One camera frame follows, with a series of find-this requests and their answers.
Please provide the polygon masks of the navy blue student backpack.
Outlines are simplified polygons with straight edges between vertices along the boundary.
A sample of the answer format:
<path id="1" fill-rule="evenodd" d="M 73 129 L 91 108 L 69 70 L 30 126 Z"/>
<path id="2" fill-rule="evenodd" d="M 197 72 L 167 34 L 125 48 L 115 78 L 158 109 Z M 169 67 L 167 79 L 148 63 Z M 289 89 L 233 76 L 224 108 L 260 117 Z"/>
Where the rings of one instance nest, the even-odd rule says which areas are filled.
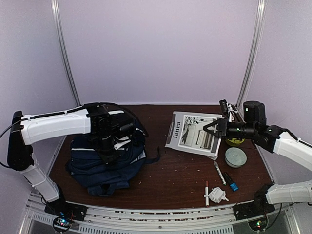
<path id="1" fill-rule="evenodd" d="M 131 141 L 110 156 L 101 156 L 91 148 L 88 135 L 78 135 L 71 141 L 70 159 L 65 169 L 89 195 L 108 197 L 115 190 L 129 188 L 130 180 L 144 164 L 160 160 L 159 148 L 156 157 L 147 158 L 143 125 L 134 120 L 134 126 Z"/>

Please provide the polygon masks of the black white illustrated book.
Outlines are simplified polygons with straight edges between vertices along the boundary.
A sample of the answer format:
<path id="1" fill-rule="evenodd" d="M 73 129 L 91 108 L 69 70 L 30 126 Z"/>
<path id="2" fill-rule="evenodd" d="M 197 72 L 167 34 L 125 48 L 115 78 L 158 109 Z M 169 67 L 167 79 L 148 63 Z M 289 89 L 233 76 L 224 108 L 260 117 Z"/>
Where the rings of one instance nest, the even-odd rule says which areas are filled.
<path id="1" fill-rule="evenodd" d="M 221 139 L 205 131 L 204 126 L 220 118 L 220 114 L 174 111 L 165 147 L 216 160 Z"/>

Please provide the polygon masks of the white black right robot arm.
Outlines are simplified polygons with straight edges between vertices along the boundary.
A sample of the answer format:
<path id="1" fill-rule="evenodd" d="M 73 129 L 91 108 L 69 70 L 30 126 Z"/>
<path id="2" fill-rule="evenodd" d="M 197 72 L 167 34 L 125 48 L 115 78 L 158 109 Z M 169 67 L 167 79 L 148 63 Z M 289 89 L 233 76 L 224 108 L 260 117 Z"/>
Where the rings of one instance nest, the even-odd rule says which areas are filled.
<path id="1" fill-rule="evenodd" d="M 207 124 L 204 131 L 222 139 L 250 139 L 254 144 L 270 153 L 284 156 L 311 170 L 312 146 L 296 137 L 289 129 L 277 125 L 267 125 L 265 105 L 259 101 L 246 101 L 243 104 L 243 121 L 230 121 L 230 108 L 226 100 L 220 102 L 223 118 Z M 262 214 L 269 205 L 278 203 L 312 202 L 312 182 L 285 185 L 264 185 L 254 194 L 250 211 Z"/>

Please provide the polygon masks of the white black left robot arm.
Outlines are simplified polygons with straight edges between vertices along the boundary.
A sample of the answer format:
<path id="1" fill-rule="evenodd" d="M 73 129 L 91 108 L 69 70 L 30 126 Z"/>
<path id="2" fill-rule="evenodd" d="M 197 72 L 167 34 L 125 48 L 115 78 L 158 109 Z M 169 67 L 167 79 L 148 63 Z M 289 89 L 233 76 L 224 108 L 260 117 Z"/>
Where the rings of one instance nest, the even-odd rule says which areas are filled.
<path id="1" fill-rule="evenodd" d="M 89 136 L 91 149 L 104 162 L 117 158 L 117 152 L 131 141 L 136 131 L 135 117 L 120 106 L 115 111 L 107 109 L 109 103 L 87 103 L 73 109 L 50 113 L 13 114 L 11 124 L 1 136 L 8 135 L 6 162 L 1 166 L 22 174 L 25 179 L 50 204 L 59 216 L 70 212 L 63 192 L 41 168 L 34 145 L 60 140 L 70 135 Z"/>

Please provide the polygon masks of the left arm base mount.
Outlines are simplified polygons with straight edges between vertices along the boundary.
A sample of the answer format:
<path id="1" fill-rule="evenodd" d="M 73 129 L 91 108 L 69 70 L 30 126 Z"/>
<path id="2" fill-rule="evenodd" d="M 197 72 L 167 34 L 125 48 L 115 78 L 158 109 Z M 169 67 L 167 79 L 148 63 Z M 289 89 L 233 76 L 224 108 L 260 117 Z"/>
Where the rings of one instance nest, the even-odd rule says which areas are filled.
<path id="1" fill-rule="evenodd" d="M 44 211 L 56 216 L 52 221 L 52 228 L 59 234 L 69 231 L 75 221 L 84 221 L 85 219 L 87 207 L 67 202 L 62 190 L 60 190 L 57 200 L 48 202 L 42 196 L 41 201 L 45 205 Z"/>

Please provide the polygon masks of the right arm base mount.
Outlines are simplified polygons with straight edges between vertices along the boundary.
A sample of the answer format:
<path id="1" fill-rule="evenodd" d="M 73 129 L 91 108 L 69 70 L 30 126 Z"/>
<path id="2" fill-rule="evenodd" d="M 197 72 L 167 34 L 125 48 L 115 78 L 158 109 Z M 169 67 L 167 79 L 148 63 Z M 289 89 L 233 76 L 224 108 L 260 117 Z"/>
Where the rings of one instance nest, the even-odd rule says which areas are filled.
<path id="1" fill-rule="evenodd" d="M 282 210 L 282 203 L 280 203 L 278 213 L 273 221 L 269 221 L 268 214 L 275 211 L 275 206 L 269 204 L 266 199 L 266 193 L 273 184 L 263 185 L 253 196 L 253 201 L 247 203 L 236 203 L 233 206 L 236 221 L 248 220 L 251 230 L 256 232 L 267 231 L 279 218 Z"/>

